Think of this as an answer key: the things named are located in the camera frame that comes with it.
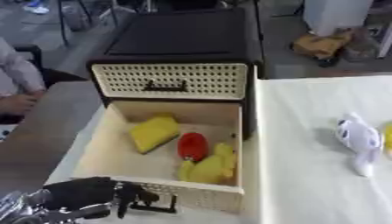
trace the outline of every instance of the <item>yellow sponge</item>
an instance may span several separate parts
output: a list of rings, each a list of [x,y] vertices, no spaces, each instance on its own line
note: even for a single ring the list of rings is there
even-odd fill
[[[135,141],[137,150],[144,154],[177,136],[179,125],[171,116],[160,115],[138,124],[129,134]]]

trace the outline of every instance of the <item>sleeve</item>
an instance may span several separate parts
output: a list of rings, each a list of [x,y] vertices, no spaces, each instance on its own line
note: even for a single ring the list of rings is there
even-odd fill
[[[39,70],[2,38],[0,38],[0,67],[27,92],[45,89]]]

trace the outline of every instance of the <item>woven drawer front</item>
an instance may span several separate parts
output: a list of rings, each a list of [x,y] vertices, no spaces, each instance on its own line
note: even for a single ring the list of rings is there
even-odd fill
[[[222,192],[191,187],[181,187],[173,185],[160,185],[150,183],[138,183],[144,189],[159,195],[159,204],[170,205],[172,195],[178,195],[178,203],[186,207],[202,207],[224,211],[229,213],[239,213],[242,205],[242,193]]]
[[[240,100],[248,67],[232,64],[95,64],[107,97]]]

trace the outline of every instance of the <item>yellow toy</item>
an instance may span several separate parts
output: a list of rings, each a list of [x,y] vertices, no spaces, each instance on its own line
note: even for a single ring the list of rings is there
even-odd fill
[[[154,116],[129,131],[136,149],[142,154],[152,151],[179,135],[179,125],[169,115]]]
[[[226,143],[218,143],[213,155],[195,164],[184,161],[179,168],[178,178],[182,181],[205,184],[219,184],[234,176],[237,156],[233,148]]]
[[[392,122],[385,126],[384,141],[385,151],[392,157]]]

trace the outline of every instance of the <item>drawer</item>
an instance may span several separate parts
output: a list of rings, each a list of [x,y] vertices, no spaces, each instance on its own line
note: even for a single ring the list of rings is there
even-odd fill
[[[179,181],[183,159],[177,153],[179,138],[142,155],[128,135],[129,129],[155,115],[170,114],[179,124],[180,135],[198,132],[208,141],[209,153],[217,143],[233,146],[237,157],[235,175],[220,185]],[[111,177],[140,184],[160,195],[167,205],[173,194],[185,207],[202,207],[239,213],[242,196],[242,107],[232,102],[112,101],[73,177]]]

